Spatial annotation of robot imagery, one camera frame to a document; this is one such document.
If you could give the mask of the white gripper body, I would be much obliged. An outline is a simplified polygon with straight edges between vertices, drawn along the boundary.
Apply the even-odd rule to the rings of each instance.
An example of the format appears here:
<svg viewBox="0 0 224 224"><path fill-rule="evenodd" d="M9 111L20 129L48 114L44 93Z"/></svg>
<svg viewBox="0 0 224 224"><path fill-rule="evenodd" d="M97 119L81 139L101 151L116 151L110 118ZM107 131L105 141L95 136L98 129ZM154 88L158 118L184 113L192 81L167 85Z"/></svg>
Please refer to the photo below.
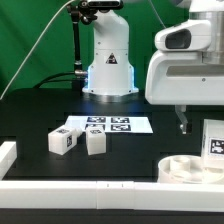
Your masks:
<svg viewBox="0 0 224 224"><path fill-rule="evenodd" d="M199 52L157 51L145 98L158 105L224 105L224 66L204 64Z"/></svg>

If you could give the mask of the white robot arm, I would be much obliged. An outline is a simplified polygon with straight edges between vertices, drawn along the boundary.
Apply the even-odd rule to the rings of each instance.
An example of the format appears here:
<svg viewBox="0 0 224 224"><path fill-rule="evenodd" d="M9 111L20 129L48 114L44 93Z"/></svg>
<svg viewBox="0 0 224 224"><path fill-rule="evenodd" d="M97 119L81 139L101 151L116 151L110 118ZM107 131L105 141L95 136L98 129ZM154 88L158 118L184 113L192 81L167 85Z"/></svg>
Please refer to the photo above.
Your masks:
<svg viewBox="0 0 224 224"><path fill-rule="evenodd" d="M100 101L118 101L135 94L134 70L128 60L129 27L114 13L121 0L87 0L97 11L94 60L83 92ZM155 36L145 98L151 104L173 105L183 133L188 105L224 105L224 0L171 0L189 10L189 19Z"/></svg>

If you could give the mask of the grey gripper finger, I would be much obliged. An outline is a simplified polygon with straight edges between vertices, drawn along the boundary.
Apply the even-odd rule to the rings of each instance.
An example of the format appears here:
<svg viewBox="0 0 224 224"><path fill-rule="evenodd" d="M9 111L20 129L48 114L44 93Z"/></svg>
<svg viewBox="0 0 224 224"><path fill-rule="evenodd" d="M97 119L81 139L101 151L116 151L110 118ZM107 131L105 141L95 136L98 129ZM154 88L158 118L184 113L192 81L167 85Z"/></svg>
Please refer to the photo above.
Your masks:
<svg viewBox="0 0 224 224"><path fill-rule="evenodd" d="M185 105L176 105L175 112L176 112L177 117L180 120L180 129L183 134L186 134L187 127L188 127L188 120L187 120L187 117L185 116L186 106Z"/></svg>

